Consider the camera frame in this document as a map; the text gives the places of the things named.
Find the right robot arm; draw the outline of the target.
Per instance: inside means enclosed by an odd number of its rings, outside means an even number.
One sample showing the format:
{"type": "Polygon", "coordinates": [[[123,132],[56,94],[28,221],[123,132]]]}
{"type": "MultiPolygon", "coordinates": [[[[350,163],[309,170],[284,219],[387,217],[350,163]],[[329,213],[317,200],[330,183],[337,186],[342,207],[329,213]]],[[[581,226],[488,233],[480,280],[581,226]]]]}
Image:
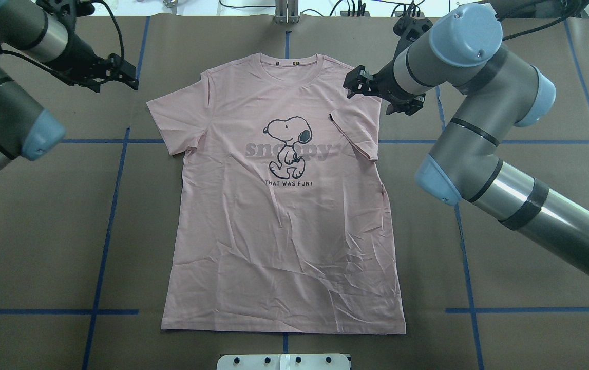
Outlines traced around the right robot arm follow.
{"type": "Polygon", "coordinates": [[[416,172],[419,187],[450,206],[474,204],[589,276],[589,210],[496,156],[512,127],[549,112],[555,85],[503,44],[487,5],[461,5],[436,23],[402,19],[393,31],[391,61],[349,72],[348,98],[374,96],[388,101],[387,114],[412,115],[444,83],[465,96],[416,172]]]}

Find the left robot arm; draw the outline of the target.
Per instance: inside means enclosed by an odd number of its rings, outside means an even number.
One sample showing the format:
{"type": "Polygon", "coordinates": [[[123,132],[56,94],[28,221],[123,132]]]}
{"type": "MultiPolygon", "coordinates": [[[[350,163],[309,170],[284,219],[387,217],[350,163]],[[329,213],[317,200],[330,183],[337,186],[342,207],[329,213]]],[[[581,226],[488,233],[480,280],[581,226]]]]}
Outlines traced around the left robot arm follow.
{"type": "MultiPolygon", "coordinates": [[[[126,61],[120,25],[107,10],[120,52],[98,56],[76,33],[78,18],[95,12],[95,1],[0,1],[0,56],[18,57],[67,86],[100,92],[118,81],[139,89],[137,70],[126,61]]],[[[0,67],[0,171],[18,157],[36,161],[60,143],[66,129],[0,67]]]]}

